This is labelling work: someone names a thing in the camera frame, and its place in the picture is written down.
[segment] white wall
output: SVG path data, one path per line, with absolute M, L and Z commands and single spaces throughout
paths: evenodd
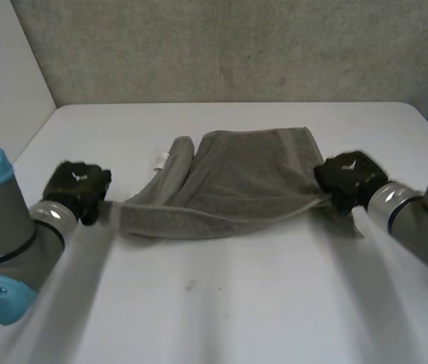
M 9 0 L 0 0 L 0 147 L 20 155 L 55 110 Z

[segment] white table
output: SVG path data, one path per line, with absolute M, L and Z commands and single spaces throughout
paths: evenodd
M 74 105 L 15 168 L 27 204 L 65 160 L 110 168 L 108 198 L 151 179 L 174 137 L 309 127 L 324 157 L 363 149 L 428 182 L 428 123 L 401 103 Z M 31 312 L 0 327 L 6 363 L 428 363 L 428 271 L 362 211 L 366 239 L 311 213 L 260 233 L 138 246 L 80 228 Z

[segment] concrete wall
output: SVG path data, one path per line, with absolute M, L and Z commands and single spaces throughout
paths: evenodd
M 12 3 L 59 106 L 403 101 L 428 119 L 428 0 Z
M 55 104 L 8 0 L 0 0 L 0 147 L 10 159 L 25 149 Z

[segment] gray towel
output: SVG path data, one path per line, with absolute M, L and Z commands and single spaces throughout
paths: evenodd
M 329 205 L 313 175 L 323 162 L 307 128 L 206 134 L 173 142 L 164 170 L 124 204 L 102 206 L 125 236 L 215 238 L 258 231 Z

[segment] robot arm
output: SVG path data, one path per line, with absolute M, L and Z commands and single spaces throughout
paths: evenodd
M 340 213 L 363 206 L 380 228 L 428 265 L 428 189 L 422 195 L 388 180 L 362 152 L 328 158 L 314 173 Z
M 43 200 L 27 210 L 11 165 L 0 149 L 0 325 L 20 319 L 60 259 L 78 221 L 97 220 L 111 172 L 65 162 Z

